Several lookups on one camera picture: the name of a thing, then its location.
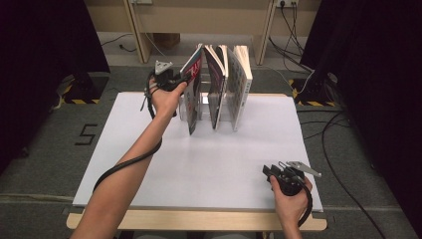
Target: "standing book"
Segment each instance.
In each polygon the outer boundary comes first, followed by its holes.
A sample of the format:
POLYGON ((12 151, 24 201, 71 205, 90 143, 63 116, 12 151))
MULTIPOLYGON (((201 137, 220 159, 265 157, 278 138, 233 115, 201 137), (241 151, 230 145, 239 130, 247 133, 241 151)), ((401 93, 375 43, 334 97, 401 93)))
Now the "standing book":
POLYGON ((235 46, 227 51, 229 77, 227 78, 226 101, 230 112, 232 128, 239 128, 239 121, 245 109, 252 85, 252 71, 247 46, 235 46))
POLYGON ((226 78, 228 76, 227 46, 220 45, 214 50, 211 45, 204 46, 208 72, 210 74, 210 90, 208 92, 208 106, 212 128, 217 129, 223 108, 223 99, 226 92, 226 78))
POLYGON ((188 85, 184 91, 184 103, 189 134, 196 128, 198 114, 201 107, 201 68, 202 68, 202 44, 198 44, 196 51, 180 70, 181 78, 189 76, 188 85))
POLYGON ((202 114, 200 109, 202 55, 205 55, 210 74, 208 105, 212 127, 218 128, 222 108, 226 102, 232 129, 236 131, 253 80, 248 47, 235 46, 232 51, 225 45, 219 45, 214 49, 211 45, 199 44, 180 70, 182 78, 189 76, 188 86, 184 92, 184 104, 190 134, 195 130, 196 122, 202 114))

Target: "electrical cord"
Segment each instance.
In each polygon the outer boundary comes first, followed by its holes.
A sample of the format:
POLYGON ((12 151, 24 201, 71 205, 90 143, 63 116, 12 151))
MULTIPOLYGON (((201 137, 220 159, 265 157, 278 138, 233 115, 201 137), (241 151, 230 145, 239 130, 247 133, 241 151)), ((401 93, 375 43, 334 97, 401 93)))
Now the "electrical cord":
POLYGON ((289 81, 286 79, 286 77, 281 73, 281 72, 279 72, 278 70, 276 70, 276 69, 274 69, 274 68, 272 68, 272 67, 269 67, 269 66, 265 66, 265 65, 262 65, 262 66, 259 66, 258 68, 262 68, 262 67, 264 67, 264 68, 268 68, 268 69, 271 69, 271 70, 273 70, 273 71, 275 71, 275 72, 277 72, 281 77, 282 77, 282 79, 283 79, 283 81, 285 81, 285 83, 290 87, 290 89, 293 91, 294 89, 292 88, 292 86, 289 84, 289 81))
POLYGON ((382 233, 381 229, 378 227, 378 225, 376 224, 376 222, 372 219, 372 217, 369 215, 369 213, 363 208, 363 206, 357 201, 357 199, 347 190, 347 188, 345 187, 345 185, 342 183, 342 181, 340 180, 340 178, 338 177, 338 175, 336 174, 334 168, 331 165, 331 162, 328 158, 328 155, 326 153, 326 149, 325 149, 325 132, 328 129, 328 127, 331 125, 331 122, 337 118, 338 116, 340 116, 342 113, 337 113, 334 117, 332 117, 329 122, 325 125, 325 127, 322 130, 322 136, 321 136, 321 142, 322 142, 322 151, 323 151, 323 155, 325 157, 325 160, 329 166, 329 169, 331 170, 333 176, 335 177, 335 179, 337 180, 337 182, 340 184, 340 186, 344 189, 344 191, 347 193, 347 195, 356 203, 356 205, 360 208, 360 210, 366 215, 366 217, 370 220, 370 222, 372 223, 372 225, 375 227, 375 229, 378 231, 379 235, 382 238, 385 238, 385 235, 382 233))
POLYGON ((102 46, 103 46, 103 45, 105 45, 105 44, 108 44, 108 43, 115 42, 115 41, 117 41, 118 39, 120 39, 120 38, 122 38, 122 37, 125 37, 125 36, 128 36, 128 35, 132 35, 132 34, 131 34, 131 33, 126 33, 126 34, 123 34, 123 35, 121 35, 121 36, 119 36, 119 37, 117 37, 117 38, 115 38, 115 39, 113 39, 113 40, 111 40, 111 41, 108 41, 108 42, 104 42, 104 43, 102 43, 102 46))
MULTIPOLYGON (((338 126, 342 126, 342 127, 351 127, 349 125, 343 125, 343 124, 340 124, 339 123, 340 121, 343 121, 343 120, 346 120, 346 119, 340 119, 340 120, 338 120, 336 122, 332 122, 331 125, 338 125, 338 126)), ((308 122, 305 122, 305 123, 301 123, 301 125, 307 124, 307 123, 311 123, 311 122, 325 122, 326 123, 326 121, 308 121, 308 122)), ((321 132, 314 133, 314 134, 312 134, 310 136, 304 137, 304 140, 310 139, 310 138, 315 137, 315 136, 320 135, 320 134, 322 134, 322 131, 321 132)))
POLYGON ((282 55, 282 56, 284 57, 284 59, 288 59, 288 60, 289 60, 289 61, 291 61, 293 64, 295 64, 295 65, 297 65, 298 67, 300 67, 300 68, 304 69, 304 70, 306 71, 306 73, 304 73, 304 72, 297 72, 297 71, 293 71, 293 70, 289 69, 289 68, 286 66, 286 62, 285 62, 285 61, 283 61, 284 65, 285 65, 285 68, 286 68, 288 71, 290 71, 290 72, 294 72, 294 73, 300 73, 300 74, 308 74, 308 73, 311 73, 311 72, 312 72, 312 70, 310 70, 309 68, 307 68, 307 67, 305 67, 304 65, 300 64, 300 63, 299 63, 299 62, 297 62, 295 59, 293 59, 291 56, 287 55, 287 53, 289 53, 289 51, 287 51, 287 50, 285 50, 285 49, 282 49, 281 47, 277 46, 277 45, 274 43, 274 41, 273 41, 273 39, 272 39, 271 37, 269 37, 269 41, 271 42, 271 44, 273 45, 273 47, 276 49, 276 51, 277 51, 280 55, 282 55))
POLYGON ((283 16, 283 18, 285 19, 285 22, 286 22, 286 24, 287 24, 287 26, 288 26, 288 29, 289 29, 289 31, 290 31, 290 33, 291 33, 291 35, 290 35, 290 38, 289 38, 289 40, 291 40, 292 39, 292 42, 294 42, 295 43, 295 45, 298 47, 298 49, 299 49, 299 52, 302 54, 302 50, 303 50, 303 48, 302 48, 302 46, 301 46, 301 44, 299 43, 299 40, 298 40, 298 37, 297 37, 297 33, 296 33, 296 22, 297 22, 297 19, 298 19, 298 8, 296 7, 297 5, 296 5, 296 3, 292 3, 293 4, 293 28, 291 27, 291 25, 289 24, 289 21, 288 21, 288 19, 286 18, 286 15, 285 15, 285 12, 283 11, 284 10, 284 8, 285 8, 285 1, 282 1, 281 2, 281 8, 280 8, 280 10, 281 10, 281 12, 282 12, 282 16, 283 16))
MULTIPOLYGON (((133 7, 133 12, 134 12, 134 16, 136 16, 136 6, 133 7)), ((149 42, 151 43, 151 45, 154 46, 155 50, 157 50, 159 52, 159 54, 161 54, 163 57, 165 57, 167 59, 167 61, 168 61, 168 57, 164 53, 162 53, 159 50, 159 48, 155 45, 154 41, 152 41, 151 38, 149 38, 148 33, 145 31, 145 27, 142 26, 141 21, 137 21, 137 23, 139 25, 141 25, 142 29, 144 30, 143 32, 144 32, 145 37, 149 40, 149 42)))
POLYGON ((128 48, 126 48, 126 47, 124 47, 122 44, 120 44, 120 45, 118 45, 122 50, 125 50, 125 51, 127 51, 127 52, 134 52, 134 51, 136 51, 136 48, 135 49, 133 49, 133 50, 129 50, 128 48))

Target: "black curtain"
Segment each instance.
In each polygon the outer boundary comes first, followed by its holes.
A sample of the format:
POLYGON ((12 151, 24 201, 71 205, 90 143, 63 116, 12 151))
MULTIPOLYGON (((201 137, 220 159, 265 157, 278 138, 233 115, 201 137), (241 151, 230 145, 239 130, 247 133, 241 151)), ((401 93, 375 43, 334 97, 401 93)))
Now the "black curtain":
POLYGON ((109 72, 83 0, 0 1, 0 173, 26 146, 69 75, 109 72))
POLYGON ((303 62, 337 75, 370 160, 422 237, 422 1, 322 0, 303 62))

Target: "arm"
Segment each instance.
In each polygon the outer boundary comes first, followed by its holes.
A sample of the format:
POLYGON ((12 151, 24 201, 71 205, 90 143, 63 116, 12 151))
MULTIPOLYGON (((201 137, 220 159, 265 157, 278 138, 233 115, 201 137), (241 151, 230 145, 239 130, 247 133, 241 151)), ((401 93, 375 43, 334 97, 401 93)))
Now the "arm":
MULTIPOLYGON (((186 86, 182 83, 173 92, 158 90, 152 95, 156 116, 118 163, 145 154, 159 143, 186 86)), ((107 177, 93 193, 72 238, 112 238, 151 159, 152 156, 107 177)))
MULTIPOLYGON (((276 201, 276 212, 279 216, 279 220, 282 224, 283 232, 286 238, 302 238, 298 222, 301 219, 301 216, 307 210, 307 194, 304 190, 301 190, 301 192, 295 196, 286 196, 280 189, 280 185, 276 177, 271 176, 270 181, 273 187, 274 198, 276 201)), ((305 185, 310 191, 313 189, 313 186, 307 177, 305 177, 305 185)))

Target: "black cable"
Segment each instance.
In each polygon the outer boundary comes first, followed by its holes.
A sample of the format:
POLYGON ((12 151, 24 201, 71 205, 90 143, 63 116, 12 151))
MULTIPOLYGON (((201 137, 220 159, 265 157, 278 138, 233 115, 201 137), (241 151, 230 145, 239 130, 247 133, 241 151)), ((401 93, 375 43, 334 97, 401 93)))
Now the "black cable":
POLYGON ((298 67, 300 67, 300 68, 304 69, 304 70, 305 70, 305 71, 307 71, 307 72, 306 72, 306 73, 304 73, 304 72, 296 72, 296 71, 292 71, 292 70, 290 70, 290 69, 286 66, 286 63, 284 62, 284 63, 285 63, 285 67, 286 67, 286 69, 288 69, 290 72, 300 73, 300 74, 308 74, 308 73, 310 73, 310 72, 311 72, 311 70, 310 70, 310 69, 308 69, 307 67, 305 67, 305 66, 301 65, 301 64, 300 64, 300 63, 298 63, 295 59, 293 59, 291 56, 287 55, 287 54, 286 54, 286 52, 287 52, 287 53, 289 53, 289 51, 287 51, 287 50, 285 50, 285 49, 282 49, 281 47, 277 46, 277 45, 273 42, 273 40, 272 40, 271 38, 269 38, 269 40, 270 40, 271 44, 273 45, 273 47, 276 49, 276 51, 277 51, 279 54, 281 54, 284 58, 287 58, 289 61, 291 61, 292 63, 294 63, 295 65, 297 65, 298 67))
POLYGON ((285 51, 284 49, 282 49, 281 47, 279 47, 279 46, 277 46, 274 42, 273 42, 273 39, 271 38, 271 37, 268 37, 268 40, 270 40, 270 42, 273 44, 273 46, 274 46, 274 48, 276 48, 276 50, 277 51, 282 51, 282 52, 284 52, 284 53, 289 53, 289 54, 291 54, 291 55, 294 55, 294 56, 297 56, 297 57, 300 57, 301 55, 300 54, 297 54, 297 53, 293 53, 293 52, 290 52, 290 51, 285 51))
MULTIPOLYGON (((342 127, 350 127, 348 125, 343 125, 343 124, 340 124, 339 123, 340 121, 343 121, 343 120, 346 120, 346 119, 340 119, 340 120, 338 120, 336 122, 332 122, 331 125, 338 125, 338 126, 342 126, 342 127)), ((304 140, 310 139, 311 137, 315 137, 315 136, 320 135, 320 134, 322 134, 322 131, 321 132, 314 133, 314 134, 312 134, 310 136, 304 137, 304 140)))
POLYGON ((294 22, 293 22, 293 28, 291 28, 291 26, 289 24, 289 21, 286 18, 285 12, 283 11, 284 7, 281 8, 281 11, 282 11, 283 18, 285 19, 285 22, 288 25, 289 32, 291 33, 291 36, 290 36, 289 40, 290 39, 293 39, 292 41, 295 43, 295 45, 301 51, 301 50, 303 50, 303 48, 302 48, 301 44, 299 43, 298 36, 296 34, 296 21, 297 21, 297 13, 298 12, 297 12, 297 8, 295 8, 295 6, 296 6, 296 4, 294 4, 294 7, 293 7, 293 20, 294 20, 294 22))
MULTIPOLYGON (((342 127, 351 127, 350 125, 344 125, 344 124, 339 123, 340 121, 344 121, 344 120, 347 120, 347 119, 340 119, 338 121, 333 122, 332 124, 337 125, 337 126, 342 126, 342 127)), ((316 122, 327 123, 328 121, 306 121, 306 122, 301 122, 301 125, 308 124, 308 123, 316 123, 316 122)))
POLYGON ((348 196, 357 204, 357 206, 360 208, 360 210, 366 215, 366 217, 370 220, 370 222, 372 223, 372 225, 376 228, 376 230, 378 231, 378 233, 380 234, 380 236, 382 238, 385 238, 384 234, 382 233, 381 229, 378 227, 378 225, 376 224, 376 222, 372 219, 372 217, 369 215, 369 213, 363 208, 363 206, 357 201, 356 198, 354 198, 353 195, 351 195, 351 193, 347 190, 347 188, 345 187, 345 185, 341 182, 340 178, 338 177, 338 175, 336 174, 334 168, 331 165, 331 162, 329 161, 328 155, 326 153, 326 149, 325 149, 325 143, 324 143, 324 137, 325 137, 325 131, 326 129, 331 125, 331 122, 337 118, 338 116, 340 116, 342 113, 338 113, 336 114, 334 117, 332 117, 329 122, 325 125, 325 127, 322 130, 322 136, 321 136, 321 141, 322 141, 322 151, 323 151, 323 155, 325 157, 326 163, 328 164, 333 176, 335 177, 335 179, 338 181, 338 183, 340 184, 340 186, 344 189, 344 191, 348 194, 348 196))
POLYGON ((104 42, 104 43, 102 43, 102 46, 103 46, 103 45, 105 45, 105 44, 108 44, 108 43, 115 42, 115 41, 117 41, 118 39, 120 39, 120 38, 122 38, 122 37, 125 37, 125 36, 128 36, 128 35, 132 35, 132 34, 131 34, 131 33, 126 33, 126 34, 123 34, 123 35, 121 35, 121 36, 119 36, 119 37, 117 37, 117 38, 115 38, 115 39, 113 39, 113 40, 111 40, 111 41, 108 41, 108 42, 104 42))
POLYGON ((120 45, 118 45, 122 50, 125 50, 125 51, 127 51, 127 52, 134 52, 134 51, 136 51, 136 48, 135 49, 133 49, 133 50, 129 50, 129 49, 127 49, 126 47, 124 47, 122 44, 120 44, 120 45))

